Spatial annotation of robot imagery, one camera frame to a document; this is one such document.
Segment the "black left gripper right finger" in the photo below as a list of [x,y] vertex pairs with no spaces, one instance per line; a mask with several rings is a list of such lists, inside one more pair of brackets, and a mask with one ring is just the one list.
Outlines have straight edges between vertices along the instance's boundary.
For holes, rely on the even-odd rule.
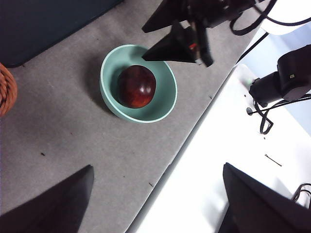
[[238,170],[224,164],[229,207],[221,233],[309,233],[311,211]]

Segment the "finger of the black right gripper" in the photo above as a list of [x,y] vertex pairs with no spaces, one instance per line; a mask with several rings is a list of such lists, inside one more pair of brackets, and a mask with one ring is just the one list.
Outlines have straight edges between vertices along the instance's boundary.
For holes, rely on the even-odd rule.
[[197,42],[192,27],[175,21],[171,31],[142,56],[145,61],[196,62]]
[[187,3],[187,0],[163,0],[143,25],[142,30],[149,33],[171,26],[175,21],[187,20]]

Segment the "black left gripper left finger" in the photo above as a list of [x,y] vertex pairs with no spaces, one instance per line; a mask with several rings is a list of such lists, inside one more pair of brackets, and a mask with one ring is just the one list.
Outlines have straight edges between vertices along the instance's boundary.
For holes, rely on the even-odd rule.
[[91,165],[0,216],[2,233],[76,233],[94,183]]

